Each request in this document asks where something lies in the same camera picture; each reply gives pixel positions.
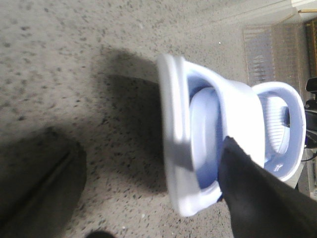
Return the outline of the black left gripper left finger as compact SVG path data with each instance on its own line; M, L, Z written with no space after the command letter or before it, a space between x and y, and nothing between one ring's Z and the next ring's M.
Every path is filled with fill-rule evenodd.
M47 128L0 144L0 235L60 238L87 179L87 154Z

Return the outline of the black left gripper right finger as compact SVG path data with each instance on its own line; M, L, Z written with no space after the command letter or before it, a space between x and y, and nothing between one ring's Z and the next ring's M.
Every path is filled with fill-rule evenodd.
M317 202L256 164L226 137L218 183L235 238L315 238Z

